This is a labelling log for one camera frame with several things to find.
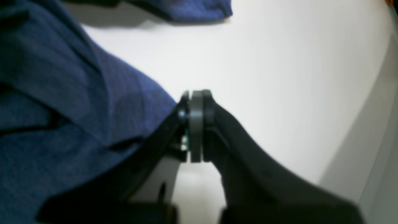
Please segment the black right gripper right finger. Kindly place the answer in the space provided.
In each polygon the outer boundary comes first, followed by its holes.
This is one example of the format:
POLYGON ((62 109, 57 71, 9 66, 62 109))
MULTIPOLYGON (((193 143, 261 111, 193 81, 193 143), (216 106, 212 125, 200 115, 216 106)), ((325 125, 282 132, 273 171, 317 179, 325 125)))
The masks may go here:
POLYGON ((209 90, 190 98, 191 162, 211 162, 227 207, 222 224, 363 224, 356 205, 298 177, 269 156, 209 90))

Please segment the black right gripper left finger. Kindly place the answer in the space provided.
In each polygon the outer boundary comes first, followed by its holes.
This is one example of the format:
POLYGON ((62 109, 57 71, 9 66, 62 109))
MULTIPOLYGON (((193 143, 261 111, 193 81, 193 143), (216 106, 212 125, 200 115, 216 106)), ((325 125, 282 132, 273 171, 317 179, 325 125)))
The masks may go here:
POLYGON ((171 198, 183 147, 189 92, 128 159, 75 189, 49 198, 40 224, 177 224, 171 198))

